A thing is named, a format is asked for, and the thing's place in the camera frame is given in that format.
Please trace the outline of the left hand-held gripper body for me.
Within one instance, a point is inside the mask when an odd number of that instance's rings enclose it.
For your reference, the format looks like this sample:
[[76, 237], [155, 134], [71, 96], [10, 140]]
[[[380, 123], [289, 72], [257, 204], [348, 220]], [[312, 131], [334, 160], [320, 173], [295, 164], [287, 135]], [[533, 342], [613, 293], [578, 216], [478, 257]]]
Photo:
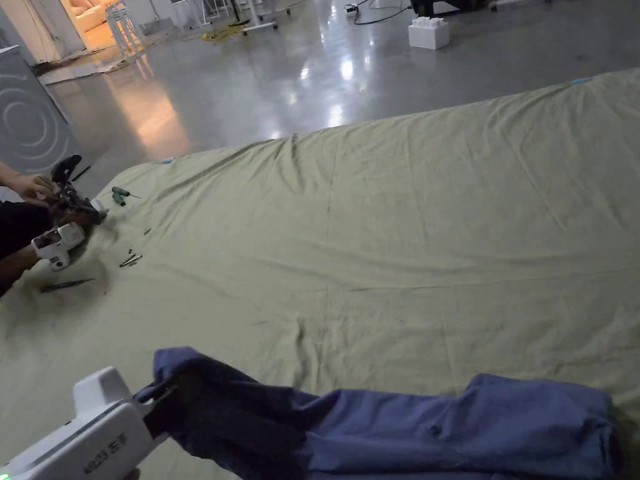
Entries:
[[159, 412], [140, 401], [112, 366], [74, 385], [75, 418], [1, 468], [1, 479], [125, 479], [167, 438]]

